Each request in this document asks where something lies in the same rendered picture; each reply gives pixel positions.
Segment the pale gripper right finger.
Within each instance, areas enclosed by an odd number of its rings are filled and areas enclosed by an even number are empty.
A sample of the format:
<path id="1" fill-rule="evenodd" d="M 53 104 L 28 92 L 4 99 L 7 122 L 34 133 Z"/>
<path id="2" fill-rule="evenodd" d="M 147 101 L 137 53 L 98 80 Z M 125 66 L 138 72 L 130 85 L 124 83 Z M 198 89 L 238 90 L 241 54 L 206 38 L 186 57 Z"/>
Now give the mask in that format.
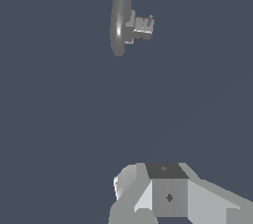
<path id="1" fill-rule="evenodd" d="M 253 202 L 206 180 L 186 163 L 145 164 L 151 179 L 134 207 L 192 224 L 253 224 Z"/>

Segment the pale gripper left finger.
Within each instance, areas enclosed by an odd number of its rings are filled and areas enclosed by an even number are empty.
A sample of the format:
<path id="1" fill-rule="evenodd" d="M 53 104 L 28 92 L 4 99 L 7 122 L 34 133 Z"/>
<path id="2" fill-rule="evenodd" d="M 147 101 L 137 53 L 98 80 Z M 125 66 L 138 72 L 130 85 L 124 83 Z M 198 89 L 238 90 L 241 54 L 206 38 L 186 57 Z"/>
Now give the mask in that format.
<path id="1" fill-rule="evenodd" d="M 116 181 L 117 201 L 112 205 L 108 224 L 158 224 L 148 208 L 134 210 L 138 200 L 150 184 L 146 167 L 136 163 L 124 168 Z"/>

